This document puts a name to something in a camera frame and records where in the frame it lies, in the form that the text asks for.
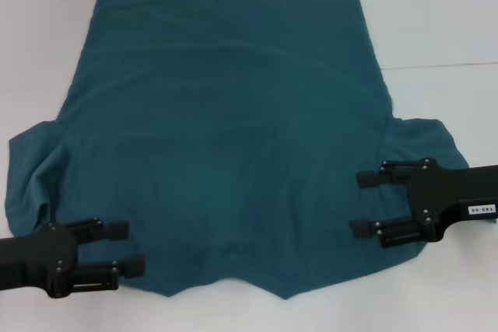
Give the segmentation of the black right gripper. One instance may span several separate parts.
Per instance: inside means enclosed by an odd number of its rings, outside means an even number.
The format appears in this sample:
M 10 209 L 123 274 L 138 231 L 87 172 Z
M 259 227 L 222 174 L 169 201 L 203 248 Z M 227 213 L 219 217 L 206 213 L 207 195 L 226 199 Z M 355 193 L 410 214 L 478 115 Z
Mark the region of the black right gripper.
M 497 221 L 497 167 L 446 169 L 435 159 L 384 160 L 378 171 L 356 174 L 359 188 L 407 183 L 412 218 L 384 221 L 351 220 L 356 239 L 377 237 L 382 248 L 443 239 L 449 226 L 458 222 Z

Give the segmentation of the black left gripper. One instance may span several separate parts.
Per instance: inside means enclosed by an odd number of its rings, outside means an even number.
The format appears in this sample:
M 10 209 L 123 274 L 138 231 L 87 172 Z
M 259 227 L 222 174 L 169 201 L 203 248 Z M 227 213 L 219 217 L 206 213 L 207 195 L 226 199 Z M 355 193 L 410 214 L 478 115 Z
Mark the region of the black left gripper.
M 129 236 L 128 221 L 105 223 L 98 217 L 50 224 L 27 236 L 1 240 L 1 290 L 39 288 L 53 299 L 74 292 L 117 290 L 121 278 L 145 274 L 145 257 L 76 264 L 77 241 L 118 241 Z

